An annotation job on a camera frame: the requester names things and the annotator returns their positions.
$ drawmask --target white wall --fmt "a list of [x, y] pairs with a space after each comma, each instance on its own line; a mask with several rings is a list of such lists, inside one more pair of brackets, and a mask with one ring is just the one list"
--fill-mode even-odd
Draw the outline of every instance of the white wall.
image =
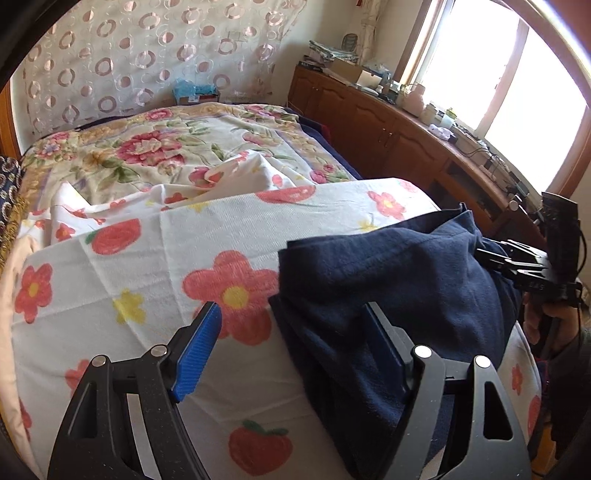
[[375, 60], [396, 70], [422, 0], [390, 0], [378, 22]]
[[280, 58], [275, 64], [271, 102], [283, 105], [290, 90], [294, 69], [315, 40], [331, 47], [340, 47], [355, 8], [355, 0], [308, 0], [295, 25], [281, 42]]

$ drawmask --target blanket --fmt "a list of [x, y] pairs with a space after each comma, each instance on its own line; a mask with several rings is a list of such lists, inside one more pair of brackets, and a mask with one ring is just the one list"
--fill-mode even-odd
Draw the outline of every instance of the blanket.
[[[396, 204], [397, 213], [381, 208], [375, 193]], [[71, 209], [76, 215], [60, 207], [39, 215], [52, 236], [59, 230], [54, 223], [76, 222], [66, 223], [74, 232], [62, 230], [69, 238], [49, 239], [51, 245], [26, 259], [12, 292], [11, 345], [23, 419], [14, 435], [29, 435], [41, 472], [93, 356], [118, 361], [142, 355], [189, 324], [205, 300], [215, 300], [223, 312], [221, 334], [197, 390], [180, 404], [212, 479], [349, 478], [268, 307], [267, 298], [277, 292], [277, 252], [287, 241], [368, 232], [436, 206], [396, 179], [202, 198], [193, 195], [163, 210], [156, 194], [139, 192]], [[501, 369], [525, 431], [540, 391], [530, 356], [515, 327]], [[511, 391], [515, 368], [519, 395]], [[138, 442], [145, 474], [158, 479], [147, 448]]]
[[64, 181], [91, 205], [157, 184], [200, 187], [204, 171], [245, 150], [273, 157], [316, 184], [352, 180], [297, 119], [278, 106], [205, 103], [59, 132], [25, 153], [22, 191], [31, 209], [40, 210]]

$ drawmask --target blue gripper pad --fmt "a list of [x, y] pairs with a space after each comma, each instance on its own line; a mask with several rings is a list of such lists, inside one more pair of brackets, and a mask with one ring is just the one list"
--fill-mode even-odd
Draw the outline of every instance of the blue gripper pad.
[[170, 392], [177, 402], [182, 402], [185, 395], [197, 387], [221, 327], [222, 311], [215, 304], [202, 319], [177, 362], [177, 376]]

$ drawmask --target wooden cabinet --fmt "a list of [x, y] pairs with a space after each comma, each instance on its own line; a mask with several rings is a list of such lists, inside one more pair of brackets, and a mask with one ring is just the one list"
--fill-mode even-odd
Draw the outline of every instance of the wooden cabinet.
[[349, 127], [342, 145], [345, 159], [355, 165], [363, 178], [386, 176], [383, 172], [384, 162], [388, 157], [396, 123], [389, 108], [364, 95], [356, 95], [343, 121]]
[[384, 177], [411, 181], [422, 190], [429, 188], [436, 171], [447, 160], [447, 154], [425, 139], [425, 134], [430, 135], [409, 127], [403, 127], [395, 134], [382, 170]]
[[295, 69], [288, 106], [326, 125], [335, 149], [363, 178], [408, 180], [441, 208], [465, 202], [485, 235], [500, 231], [506, 193], [410, 114], [302, 67]]
[[314, 76], [313, 73], [301, 68], [295, 69], [288, 96], [288, 106], [293, 108], [299, 115], [306, 114], [309, 100], [318, 84], [319, 75]]

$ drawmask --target bottle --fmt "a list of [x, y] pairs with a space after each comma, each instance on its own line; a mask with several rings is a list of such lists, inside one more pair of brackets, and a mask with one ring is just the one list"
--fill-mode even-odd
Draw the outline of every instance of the bottle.
[[401, 85], [398, 90], [398, 96], [396, 97], [396, 105], [400, 108], [404, 108], [404, 101], [406, 100], [406, 85]]
[[423, 110], [425, 110], [425, 100], [423, 100], [423, 94], [425, 93], [425, 87], [420, 83], [413, 85], [412, 91], [406, 97], [404, 101], [404, 108], [408, 113], [414, 116], [421, 116]]
[[451, 108], [449, 108], [446, 110], [445, 115], [443, 115], [443, 119], [441, 120], [441, 125], [439, 125], [439, 126], [441, 128], [447, 128], [448, 130], [451, 130], [456, 118], [457, 118], [457, 115], [453, 112], [453, 110]]
[[435, 123], [435, 117], [437, 116], [437, 107], [432, 103], [429, 103], [418, 118], [422, 123], [429, 126]]

